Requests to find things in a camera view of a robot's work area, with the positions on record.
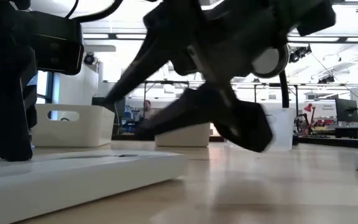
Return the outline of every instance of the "white plastic bin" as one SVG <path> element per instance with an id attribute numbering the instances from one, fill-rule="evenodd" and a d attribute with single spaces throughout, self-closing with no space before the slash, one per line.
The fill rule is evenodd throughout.
<path id="1" fill-rule="evenodd" d="M 99 147 L 111 142 L 114 113 L 101 106 L 36 105 L 38 123 L 32 130 L 37 147 Z"/>
<path id="2" fill-rule="evenodd" d="M 289 151 L 292 149 L 293 122 L 295 109 L 282 108 L 266 111 L 270 128 L 273 132 L 272 142 L 267 146 L 269 151 Z"/>
<path id="3" fill-rule="evenodd" d="M 159 134 L 155 145 L 159 147 L 208 147 L 210 123 L 199 124 Z"/>

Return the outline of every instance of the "window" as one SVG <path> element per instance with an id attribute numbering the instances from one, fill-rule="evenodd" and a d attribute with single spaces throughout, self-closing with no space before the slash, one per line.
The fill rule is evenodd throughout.
<path id="1" fill-rule="evenodd" d="M 51 103 L 53 92 L 53 73 L 38 71 L 37 103 Z"/>
<path id="2" fill-rule="evenodd" d="M 46 104 L 46 100 L 44 98 L 37 98 L 37 104 Z"/>

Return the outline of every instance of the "desk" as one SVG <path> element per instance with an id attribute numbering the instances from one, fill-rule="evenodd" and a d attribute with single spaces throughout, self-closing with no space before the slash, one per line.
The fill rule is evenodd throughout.
<path id="1" fill-rule="evenodd" d="M 298 139 L 299 143 L 318 144 L 324 146 L 336 146 L 358 149 L 358 139 L 349 138 L 303 138 Z"/>
<path id="2" fill-rule="evenodd" d="M 358 128 L 336 128 L 335 138 L 358 139 Z"/>
<path id="3" fill-rule="evenodd" d="M 117 141 L 111 147 L 155 150 L 154 142 Z M 358 150 L 300 144 L 290 152 L 257 154 L 223 143 L 159 150 L 185 154 L 188 174 L 20 224 L 288 224 L 316 223 L 316 217 L 320 223 L 358 222 Z"/>

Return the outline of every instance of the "computer monitor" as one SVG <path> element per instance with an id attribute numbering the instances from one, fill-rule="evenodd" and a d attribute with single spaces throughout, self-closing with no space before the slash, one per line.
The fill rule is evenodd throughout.
<path id="1" fill-rule="evenodd" d="M 357 108 L 357 102 L 354 100 L 335 99 L 336 116 L 338 121 L 343 122 L 358 122 L 357 110 L 350 110 Z"/>

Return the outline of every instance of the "person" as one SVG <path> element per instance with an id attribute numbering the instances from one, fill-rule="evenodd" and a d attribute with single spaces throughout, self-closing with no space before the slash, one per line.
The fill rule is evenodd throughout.
<path id="1" fill-rule="evenodd" d="M 140 121 L 141 118 L 143 119 L 150 119 L 154 115 L 154 111 L 152 110 L 152 103 L 150 100 L 144 101 L 144 107 L 137 113 L 136 121 Z"/>

